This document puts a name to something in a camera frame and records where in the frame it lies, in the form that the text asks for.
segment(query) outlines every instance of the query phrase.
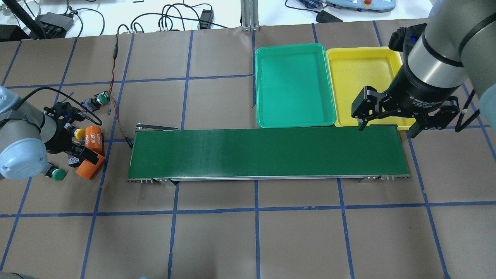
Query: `blue plaid cloth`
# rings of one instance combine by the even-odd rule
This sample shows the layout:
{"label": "blue plaid cloth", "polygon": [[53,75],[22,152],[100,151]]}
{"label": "blue plaid cloth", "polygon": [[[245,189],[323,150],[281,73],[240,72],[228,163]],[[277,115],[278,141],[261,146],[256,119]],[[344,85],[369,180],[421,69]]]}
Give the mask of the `blue plaid cloth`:
{"label": "blue plaid cloth", "polygon": [[317,9],[322,7],[322,0],[298,0],[300,1],[305,7],[309,9]]}

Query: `black tube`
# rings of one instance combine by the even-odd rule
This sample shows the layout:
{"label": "black tube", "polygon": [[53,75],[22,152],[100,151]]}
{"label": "black tube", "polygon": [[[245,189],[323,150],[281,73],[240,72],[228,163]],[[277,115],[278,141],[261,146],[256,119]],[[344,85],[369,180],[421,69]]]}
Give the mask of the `black tube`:
{"label": "black tube", "polygon": [[5,5],[15,14],[17,17],[36,34],[38,39],[46,39],[46,34],[36,21],[34,21],[31,16],[26,13],[26,11],[19,5],[16,0],[3,0]]}

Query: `yellow tray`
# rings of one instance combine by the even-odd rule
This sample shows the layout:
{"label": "yellow tray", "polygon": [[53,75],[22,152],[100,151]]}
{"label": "yellow tray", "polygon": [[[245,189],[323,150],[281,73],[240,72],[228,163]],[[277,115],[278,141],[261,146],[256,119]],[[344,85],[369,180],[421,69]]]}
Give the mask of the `yellow tray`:
{"label": "yellow tray", "polygon": [[[365,85],[378,92],[385,91],[400,70],[401,56],[387,47],[330,49],[326,55],[337,113],[334,125],[358,126],[351,117],[351,103]],[[396,124],[400,131],[407,131],[414,123],[413,118],[393,116],[370,121],[370,124]]]}

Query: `green conveyor belt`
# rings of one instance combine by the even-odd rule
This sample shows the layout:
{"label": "green conveyor belt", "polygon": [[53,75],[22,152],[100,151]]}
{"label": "green conveyor belt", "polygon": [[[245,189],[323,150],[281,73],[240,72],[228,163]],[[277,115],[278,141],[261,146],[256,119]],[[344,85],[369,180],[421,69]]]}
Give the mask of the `green conveyor belt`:
{"label": "green conveyor belt", "polygon": [[128,180],[406,177],[396,126],[137,132]]}

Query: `orange cylinder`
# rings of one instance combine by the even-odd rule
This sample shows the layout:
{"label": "orange cylinder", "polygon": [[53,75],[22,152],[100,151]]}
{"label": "orange cylinder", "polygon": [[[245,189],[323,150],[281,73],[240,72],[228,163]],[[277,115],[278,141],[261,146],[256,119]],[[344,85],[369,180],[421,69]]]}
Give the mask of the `orange cylinder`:
{"label": "orange cylinder", "polygon": [[86,179],[91,179],[98,168],[102,166],[103,162],[105,162],[105,157],[98,154],[98,163],[96,163],[96,165],[92,164],[90,161],[84,160],[83,163],[81,163],[81,165],[77,168],[76,173]]}
{"label": "orange cylinder", "polygon": [[102,153],[102,129],[98,126],[88,126],[86,128],[86,136],[84,145],[96,153]]}

